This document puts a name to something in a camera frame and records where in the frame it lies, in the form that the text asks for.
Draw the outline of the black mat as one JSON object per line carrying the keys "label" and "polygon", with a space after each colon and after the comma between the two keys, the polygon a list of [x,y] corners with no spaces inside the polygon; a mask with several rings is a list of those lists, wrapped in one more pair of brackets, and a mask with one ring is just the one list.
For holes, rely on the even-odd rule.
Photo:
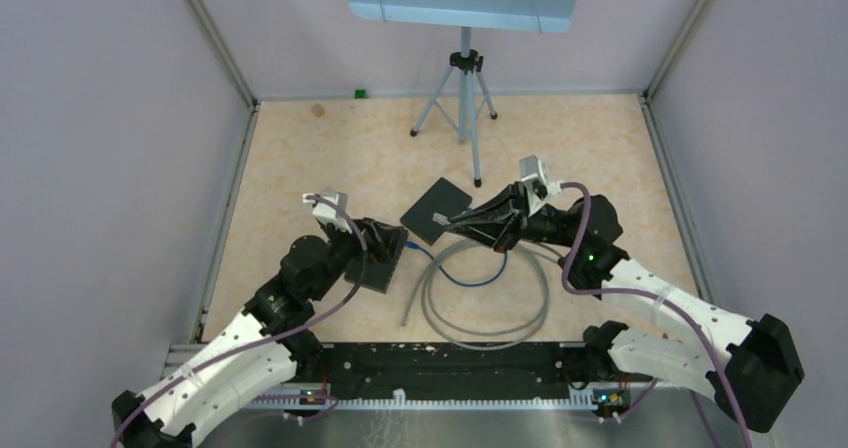
{"label": "black mat", "polygon": [[374,263],[368,259],[365,263],[363,263],[360,258],[357,258],[352,261],[346,269],[344,279],[350,283],[355,282],[360,275],[361,267],[364,266],[365,274],[362,280],[362,286],[377,293],[386,294],[388,292],[392,277],[399,263],[400,257],[396,263]]}

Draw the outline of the black network switch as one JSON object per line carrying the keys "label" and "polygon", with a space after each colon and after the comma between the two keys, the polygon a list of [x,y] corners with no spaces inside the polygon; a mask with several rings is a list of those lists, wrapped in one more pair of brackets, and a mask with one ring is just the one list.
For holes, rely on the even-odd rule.
{"label": "black network switch", "polygon": [[472,196],[440,177],[401,217],[401,224],[427,245],[433,245],[444,233],[434,214],[452,217],[471,206]]}

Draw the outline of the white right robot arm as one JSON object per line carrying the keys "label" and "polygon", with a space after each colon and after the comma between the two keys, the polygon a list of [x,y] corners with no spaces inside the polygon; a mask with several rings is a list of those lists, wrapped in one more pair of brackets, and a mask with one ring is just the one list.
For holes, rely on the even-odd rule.
{"label": "white right robot arm", "polygon": [[712,399],[740,427],[769,432],[805,377],[789,327],[771,314],[726,311],[663,280],[615,245],[623,229],[609,200],[571,186],[582,195],[567,210],[533,205],[534,190],[515,182],[476,209],[433,219],[497,253],[523,241],[568,248],[558,261],[568,293],[609,302],[662,333],[615,321],[588,328],[594,377],[625,372],[671,382]]}

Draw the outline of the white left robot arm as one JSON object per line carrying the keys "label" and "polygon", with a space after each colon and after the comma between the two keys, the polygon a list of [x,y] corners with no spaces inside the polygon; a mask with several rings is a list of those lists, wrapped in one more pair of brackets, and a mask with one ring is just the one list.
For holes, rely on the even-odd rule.
{"label": "white left robot arm", "polygon": [[320,322],[313,304],[348,275],[355,289],[375,268],[389,279],[407,229],[357,219],[359,234],[326,224],[323,235],[296,239],[279,271],[259,287],[229,324],[155,385],[112,402],[113,447],[198,447],[224,421],[268,389],[308,381],[319,372]]}

